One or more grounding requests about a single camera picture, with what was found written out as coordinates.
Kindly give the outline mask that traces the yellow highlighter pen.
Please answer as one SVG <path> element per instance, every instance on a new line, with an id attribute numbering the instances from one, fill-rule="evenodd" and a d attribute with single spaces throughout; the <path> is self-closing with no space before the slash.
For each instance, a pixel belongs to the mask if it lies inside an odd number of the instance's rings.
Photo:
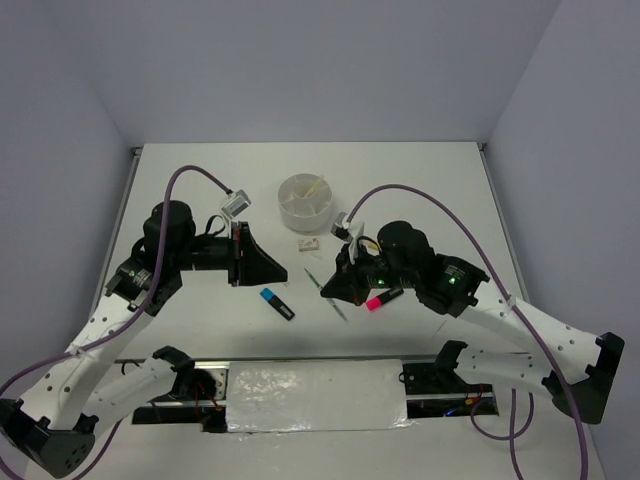
<path id="1" fill-rule="evenodd" d="M 307 192 L 304 194 L 304 198 L 311 198 L 315 192 L 322 188 L 325 184 L 324 177 L 322 175 L 318 176 L 316 181 L 309 187 Z"/>

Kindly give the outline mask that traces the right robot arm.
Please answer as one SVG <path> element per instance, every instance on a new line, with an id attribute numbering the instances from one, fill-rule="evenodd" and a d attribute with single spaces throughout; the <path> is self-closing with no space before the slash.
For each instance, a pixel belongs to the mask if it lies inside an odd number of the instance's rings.
<path id="1" fill-rule="evenodd" d="M 359 306 L 374 289 L 411 289 L 432 312 L 484 328 L 520 349 L 491 353 L 462 340 L 447 341 L 434 369 L 442 389 L 502 384 L 547 398 L 565 415 L 578 413 L 586 424 L 602 421 L 625 346 L 621 337 L 581 331 L 508 297 L 484 270 L 435 252 L 426 235 L 406 221 L 379 230 L 376 254 L 362 245 L 363 228 L 362 223 L 333 226 L 333 235 L 344 244 L 322 297 Z"/>

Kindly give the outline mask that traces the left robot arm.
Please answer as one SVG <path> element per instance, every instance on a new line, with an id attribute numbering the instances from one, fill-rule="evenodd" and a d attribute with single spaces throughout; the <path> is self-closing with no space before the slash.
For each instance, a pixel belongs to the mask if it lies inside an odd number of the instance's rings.
<path id="1" fill-rule="evenodd" d="M 165 394 L 182 399 L 195 389 L 200 372 L 194 360 L 170 346 L 132 373 L 101 383 L 182 287 L 183 272 L 224 271 L 233 287 L 287 281 L 287 270 L 257 245 L 247 223 L 232 223 L 225 237 L 195 230 L 186 203 L 158 204 L 61 359 L 18 398 L 2 399 L 2 435 L 52 477 L 76 471 L 97 437 L 142 404 Z"/>

